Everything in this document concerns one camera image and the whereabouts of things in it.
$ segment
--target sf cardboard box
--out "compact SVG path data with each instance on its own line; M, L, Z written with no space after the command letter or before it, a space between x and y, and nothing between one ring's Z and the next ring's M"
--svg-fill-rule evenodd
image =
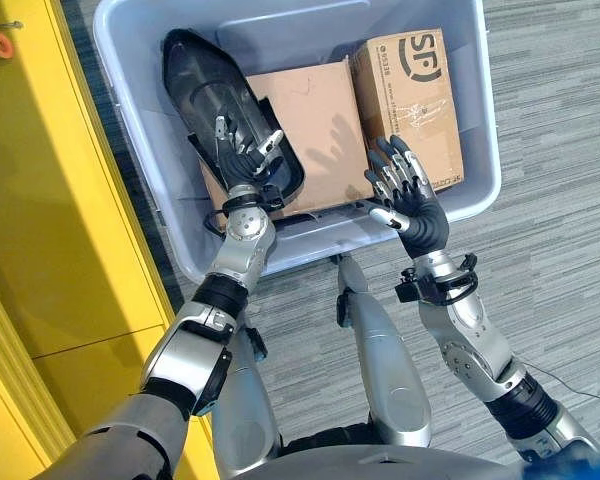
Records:
M367 155L348 59L248 77L256 96L268 97L273 111L305 170L297 197L279 219L373 197L364 178ZM214 208L227 197L201 162ZM223 216L217 220L224 224Z
M369 147L399 135L423 163L434 188L464 178L442 31L372 38L352 61L362 128Z

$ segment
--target yellow wall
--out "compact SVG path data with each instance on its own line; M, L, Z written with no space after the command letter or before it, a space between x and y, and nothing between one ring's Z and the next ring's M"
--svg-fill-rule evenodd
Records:
M0 1L0 22L12 20L24 28L5 31L16 54L0 60L0 303L79 435L133 393L173 312L59 2ZM18 458L14 448L28 458L7 431L0 462ZM206 420L190 433L178 478L216 478ZM10 474L26 478L41 465L23 461Z

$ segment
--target black object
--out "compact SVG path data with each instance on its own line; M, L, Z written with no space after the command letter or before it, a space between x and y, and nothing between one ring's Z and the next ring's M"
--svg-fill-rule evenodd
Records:
M140 394L155 395L170 401L180 410L185 422L189 421L196 404L196 396L188 388L163 378L150 378Z
M438 306L447 306L468 297L478 288L478 275L473 271L478 263L478 257L473 253L465 255L465 260L460 265L464 273L449 280L433 278L425 275L416 278L415 270L407 268L402 272L401 283L395 287L400 303L422 300ZM447 293L457 288L468 287L464 292L453 298L447 299Z
M192 300L217 307L233 318L238 318L247 306L248 296L249 291L235 280L224 275L208 274L193 294Z
M163 42L163 82L191 132L189 140L218 182L225 186L217 159L215 120L220 112L231 119L238 143L261 143L279 128L271 105L258 103L236 62L226 52L190 30L170 31ZM287 199L304 181L304 169L286 138L263 184Z
M539 433L558 414L556 402L530 373L505 395L485 405L513 439L528 438Z
M267 350L267 346L264 344L264 340L260 336L260 332L257 328L245 328L247 332L247 337L249 337L249 341L251 342L251 348L253 349L253 358L256 362L261 362L267 355L269 351Z
M474 253L468 253L464 256L464 260L460 264L460 270L473 272L478 264L478 257Z
M348 427L331 428L310 437L299 438L282 447L280 456L312 448L335 445L382 445L384 442L370 423L356 423Z
M338 322L338 325L342 328L351 326L351 321L347 320L347 296L351 292L352 290L349 287L346 287L336 299L336 322Z
M220 390L222 390L222 386L227 379L227 371L229 370L229 365L231 364L232 358L233 356L231 355L231 352L229 352L229 350L226 348L223 348L218 361L211 371L209 380L207 380L207 384L204 386L204 390L202 390L202 393L200 394L198 403L193 409L193 415L197 415L203 409L207 411L207 409L216 403L216 400L220 395Z

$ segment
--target plastic storage bin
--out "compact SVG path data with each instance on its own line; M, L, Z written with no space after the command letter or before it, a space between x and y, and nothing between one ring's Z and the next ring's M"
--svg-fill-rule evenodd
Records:
M211 202L162 84L160 42L176 27L215 42L248 75L337 61L374 36L442 28L465 181L440 201L454 221L497 197L500 160L480 0L105 0L94 18L96 45L176 260L193 281L201 281L220 241L202 225ZM350 206L305 216L277 227L265 273L393 235Z

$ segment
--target black cable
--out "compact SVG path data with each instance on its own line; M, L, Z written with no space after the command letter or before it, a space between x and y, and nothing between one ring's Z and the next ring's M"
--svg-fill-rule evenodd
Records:
M211 212L207 213L204 216L204 220L202 221L202 224L204 225L204 228L206 228L207 230L209 230L211 233L213 233L214 235L217 235L218 237L220 237L221 239L224 240L224 233L222 233L220 230L218 230L216 228L216 226L211 223L211 218L215 217L216 215L222 213L222 210L212 210Z
M560 377L558 377L557 375L554 375L551 372L547 372L546 370L541 369L540 367L536 367L535 365L533 365L532 363L529 363L525 360L523 360L522 358L520 358L520 360L522 361L523 364L525 364L527 367L531 367L534 368L536 370L538 370L539 372L544 373L545 375L549 375L551 378L554 378L555 380L557 380L558 382L560 382L562 385L564 385L567 389L571 390L573 393L577 394L577 395L586 395L587 397L592 397L592 398L597 398L598 400L600 400L600 396L599 395L595 395L593 393L589 393L589 392L581 392L579 390L576 390L575 388L571 388L569 385L566 384L566 382L564 380L562 380Z

